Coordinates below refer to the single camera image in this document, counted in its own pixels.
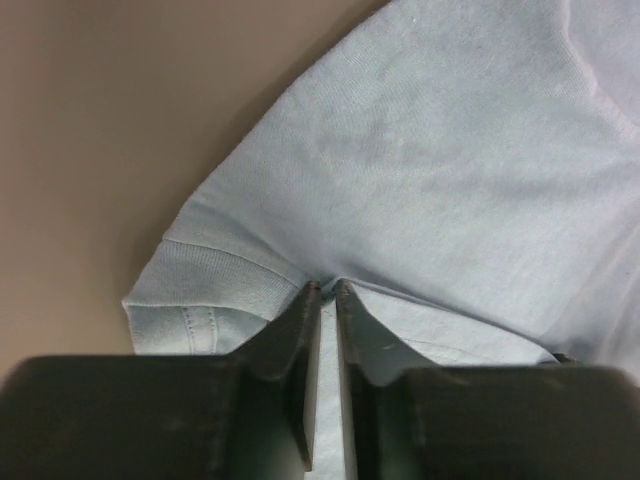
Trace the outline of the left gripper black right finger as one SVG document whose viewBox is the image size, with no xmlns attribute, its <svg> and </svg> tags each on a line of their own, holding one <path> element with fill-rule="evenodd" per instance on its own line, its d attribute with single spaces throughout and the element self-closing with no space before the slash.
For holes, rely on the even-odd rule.
<svg viewBox="0 0 640 480">
<path fill-rule="evenodd" d="M 346 477 L 422 479 L 404 376 L 436 364 L 375 318 L 349 281 L 338 281 L 334 294 Z"/>
</svg>

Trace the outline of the grey-blue t-shirt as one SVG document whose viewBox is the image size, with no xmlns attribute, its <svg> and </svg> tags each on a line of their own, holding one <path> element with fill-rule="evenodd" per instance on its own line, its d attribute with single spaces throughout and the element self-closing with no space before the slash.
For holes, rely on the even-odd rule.
<svg viewBox="0 0 640 480">
<path fill-rule="evenodd" d="M 444 366 L 639 375 L 639 5 L 393 1 L 277 100 L 123 302 L 224 354 L 325 295 L 315 479 L 346 479 L 334 285 Z"/>
</svg>

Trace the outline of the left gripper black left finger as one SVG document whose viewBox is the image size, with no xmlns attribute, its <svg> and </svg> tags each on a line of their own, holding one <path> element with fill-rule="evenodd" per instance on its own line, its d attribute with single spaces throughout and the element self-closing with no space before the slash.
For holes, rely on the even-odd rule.
<svg viewBox="0 0 640 480">
<path fill-rule="evenodd" d="M 273 321 L 233 352 L 243 367 L 227 471 L 309 471 L 320 347 L 320 287 L 309 282 Z"/>
</svg>

